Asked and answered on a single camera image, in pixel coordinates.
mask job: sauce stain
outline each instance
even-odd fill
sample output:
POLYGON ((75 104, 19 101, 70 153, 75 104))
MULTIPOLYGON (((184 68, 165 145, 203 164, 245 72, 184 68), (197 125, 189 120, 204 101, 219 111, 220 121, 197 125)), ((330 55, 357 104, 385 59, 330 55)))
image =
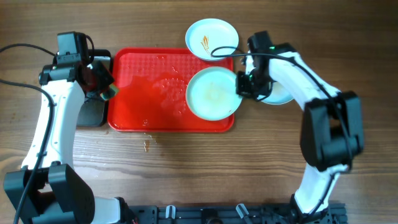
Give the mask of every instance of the sauce stain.
POLYGON ((202 44, 208 55, 211 56, 211 54, 209 53, 209 38, 207 36, 204 36, 203 40, 200 43, 202 44))
POLYGON ((149 152, 149 145, 150 145, 150 141, 149 140, 145 140, 144 141, 144 150, 145 150, 145 152, 149 152))

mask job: plastic tray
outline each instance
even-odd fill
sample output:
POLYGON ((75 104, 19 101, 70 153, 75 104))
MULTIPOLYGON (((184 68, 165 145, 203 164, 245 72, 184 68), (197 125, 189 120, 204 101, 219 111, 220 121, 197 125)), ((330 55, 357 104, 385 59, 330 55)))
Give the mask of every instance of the plastic tray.
POLYGON ((108 123, 117 131, 225 132, 234 115, 220 121, 195 116, 185 101, 192 76, 204 68, 233 69, 227 58, 206 62, 188 49, 125 48, 114 59, 113 76, 119 93, 110 100, 108 123))

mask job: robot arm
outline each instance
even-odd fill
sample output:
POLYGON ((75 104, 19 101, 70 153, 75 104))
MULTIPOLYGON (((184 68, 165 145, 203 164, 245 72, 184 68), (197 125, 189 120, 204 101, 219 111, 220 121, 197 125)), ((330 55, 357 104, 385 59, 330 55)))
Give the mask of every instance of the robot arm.
POLYGON ((346 172, 350 159, 363 150, 359 99, 354 93, 341 93, 323 81, 289 44, 273 45, 267 32, 254 34, 249 39, 248 46, 254 53, 293 58, 338 103, 345 119, 340 125, 348 128, 349 149, 344 144, 341 126, 331 127, 329 124, 329 120, 335 116, 330 99, 307 73, 290 61, 260 55, 246 57, 246 72, 238 73, 237 76, 238 94, 255 100, 263 99, 270 95, 272 83, 279 82, 304 111, 300 145, 307 166, 302 183, 292 196, 291 204, 297 211, 297 217, 292 222, 310 222, 319 218, 322 211, 328 208, 328 198, 340 173, 346 172), (307 219, 309 213, 315 215, 307 219))
MULTIPOLYGON (((46 65, 39 76, 42 89, 55 105, 53 122, 44 158, 20 217, 24 223, 124 223, 133 217, 124 200, 94 197, 73 170, 73 141, 85 97, 101 95, 107 100, 116 94, 114 80, 101 62, 91 63, 85 34, 59 34, 58 46, 56 63, 46 65), (52 192, 40 193, 46 183, 52 192)), ((49 104, 42 95, 34 140, 22 170, 6 174, 4 180, 4 190, 15 208, 26 184, 24 179, 29 178, 37 161, 48 117, 49 104)))

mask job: black cable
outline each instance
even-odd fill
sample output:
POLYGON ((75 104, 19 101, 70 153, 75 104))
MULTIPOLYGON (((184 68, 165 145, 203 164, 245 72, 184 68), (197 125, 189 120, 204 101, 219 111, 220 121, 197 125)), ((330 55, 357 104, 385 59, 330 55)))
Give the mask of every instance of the black cable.
POLYGON ((91 37, 89 35, 86 35, 86 38, 90 41, 91 43, 91 57, 90 57, 90 63, 94 62, 94 42, 91 39, 91 37))
POLYGON ((268 97, 268 96, 265 96, 265 97, 263 97, 263 98, 261 98, 261 99, 255 99, 254 101, 256 101, 256 102, 260 102, 260 101, 263 101, 263 100, 265 100, 267 97, 268 97))
POLYGON ((42 51, 44 51, 45 53, 47 53, 47 54, 52 55, 53 57, 55 57, 55 54, 54 54, 53 52, 51 52, 51 51, 49 51, 49 50, 46 50, 46 49, 44 49, 44 48, 42 48, 42 47, 36 46, 36 45, 32 45, 32 44, 11 44, 11 45, 8 45, 8 46, 3 47, 3 48, 0 50, 0 53, 3 52, 3 51, 5 51, 5 50, 7 50, 7 49, 12 48, 12 47, 32 47, 32 48, 34 48, 34 49, 42 50, 42 51))
MULTIPOLYGON (((35 45, 31 45, 31 44, 12 44, 12 45, 8 45, 6 47, 3 47, 0 50, 0 53, 5 51, 5 50, 7 50, 7 49, 12 48, 12 47, 33 47, 35 49, 42 50, 42 51, 44 51, 44 52, 46 52, 46 53, 48 53, 48 54, 50 54, 52 56, 55 56, 55 54, 51 53, 50 51, 45 50, 42 47, 38 47, 38 46, 35 46, 35 45)), ((21 215, 21 211, 22 211, 22 208, 24 206, 24 202, 25 202, 27 193, 30 190, 30 188, 32 187, 32 183, 34 181, 34 177, 35 177, 35 175, 37 173, 37 169, 39 168, 39 165, 42 163, 42 159, 44 157, 44 151, 45 151, 45 148, 47 146, 47 142, 49 141, 49 133, 50 133, 50 130, 51 130, 53 114, 54 114, 54 103, 53 103, 53 100, 52 100, 51 96, 46 91, 44 91, 43 89, 41 89, 41 88, 39 88, 37 86, 33 86, 33 85, 29 85, 29 84, 23 84, 23 83, 9 82, 9 81, 5 81, 5 80, 2 80, 2 79, 0 79, 0 83, 7 84, 7 85, 12 85, 12 86, 26 87, 26 88, 31 88, 33 90, 37 90, 37 91, 43 93, 45 95, 45 97, 47 98, 47 100, 49 101, 49 109, 50 109, 50 111, 49 111, 49 121, 47 122, 47 126, 45 128, 44 137, 43 137, 42 145, 40 147, 39 155, 37 155, 37 160, 36 160, 35 166, 34 166, 34 168, 32 170, 32 173, 30 174, 30 177, 29 177, 29 179, 28 179, 28 181, 26 183, 25 189, 24 189, 24 191, 22 193, 21 199, 19 200, 19 204, 18 204, 18 207, 17 207, 17 210, 16 210, 16 214, 15 214, 15 217, 14 217, 14 224, 18 224, 19 217, 21 215)))
MULTIPOLYGON (((212 57, 246 57, 246 56, 268 56, 270 58, 275 58, 275 59, 280 59, 280 60, 285 60, 287 62, 292 63, 293 65, 297 66, 299 69, 301 69, 303 72, 305 72, 311 79, 312 81, 319 87, 319 89, 326 95, 326 97, 329 99, 331 106, 333 108, 333 110, 335 111, 337 118, 340 121, 341 124, 341 129, 343 131, 343 136, 345 139, 345 144, 346 144, 346 150, 348 153, 348 170, 351 170, 352 168, 352 160, 353 160, 353 155, 351 152, 351 147, 349 146, 349 136, 348 136, 348 131, 346 128, 346 125, 344 123, 343 120, 343 116, 340 113, 340 110, 338 109, 336 102, 334 101, 334 99, 331 97, 331 95, 325 90, 325 87, 323 87, 323 85, 321 83, 319 83, 319 81, 304 67, 302 67, 300 64, 298 64, 294 58, 288 58, 288 57, 283 57, 280 55, 275 55, 275 54, 267 54, 267 53, 243 53, 243 54, 231 54, 231 55, 213 55, 214 52, 216 52, 219 49, 235 49, 235 47, 229 47, 229 46, 225 46, 225 47, 217 47, 214 50, 211 51, 210 55, 212 57)), ((344 172, 335 172, 333 174, 331 174, 330 180, 328 182, 327 188, 325 190, 325 193, 322 195, 322 198, 319 200, 319 202, 317 203, 317 205, 314 207, 314 209, 301 221, 301 223, 303 223, 305 220, 308 220, 313 214, 315 214, 315 212, 320 208, 321 204, 324 203, 326 196, 328 195, 328 192, 330 190, 330 187, 333 183, 333 180, 335 178, 336 174, 339 173, 344 173, 344 172)))

